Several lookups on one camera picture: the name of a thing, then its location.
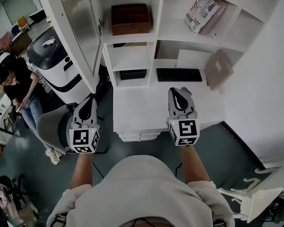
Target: beige shirt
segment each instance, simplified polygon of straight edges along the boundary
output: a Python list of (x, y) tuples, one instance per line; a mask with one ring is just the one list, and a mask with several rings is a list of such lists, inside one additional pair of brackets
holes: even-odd
[(186, 185), (151, 156), (125, 158), (98, 185), (66, 190), (47, 226), (66, 221), (68, 227), (119, 227), (147, 217), (175, 227), (210, 227), (217, 219), (234, 227), (232, 211), (213, 182)]

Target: blue jeans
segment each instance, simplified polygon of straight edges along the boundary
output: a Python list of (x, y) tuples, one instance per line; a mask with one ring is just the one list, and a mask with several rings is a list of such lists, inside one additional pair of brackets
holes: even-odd
[[(37, 134), (37, 122), (42, 115), (42, 107), (40, 104), (40, 99), (36, 96), (32, 96), (28, 103), (22, 107), (22, 116), (29, 126), (30, 130), (38, 137)], [(46, 149), (52, 149), (50, 146), (43, 142)]]

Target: white robot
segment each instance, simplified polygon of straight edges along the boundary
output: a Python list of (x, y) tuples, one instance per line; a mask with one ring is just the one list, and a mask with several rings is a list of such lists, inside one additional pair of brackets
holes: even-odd
[(96, 100), (93, 97), (83, 100), (75, 109), (72, 119), (71, 149), (78, 154), (94, 153), (100, 139)]
[(194, 145), (200, 137), (198, 113), (191, 92), (183, 87), (169, 89), (168, 130), (176, 146)]

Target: black box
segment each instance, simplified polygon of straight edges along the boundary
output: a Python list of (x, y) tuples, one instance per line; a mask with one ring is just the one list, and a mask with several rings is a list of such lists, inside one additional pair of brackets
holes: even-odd
[(146, 69), (120, 71), (121, 80), (140, 79), (140, 78), (145, 78), (145, 77), (146, 77)]

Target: black keyboard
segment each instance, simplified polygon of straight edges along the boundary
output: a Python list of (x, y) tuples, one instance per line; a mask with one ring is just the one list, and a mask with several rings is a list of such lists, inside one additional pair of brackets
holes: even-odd
[(157, 68), (158, 81), (202, 81), (199, 69)]

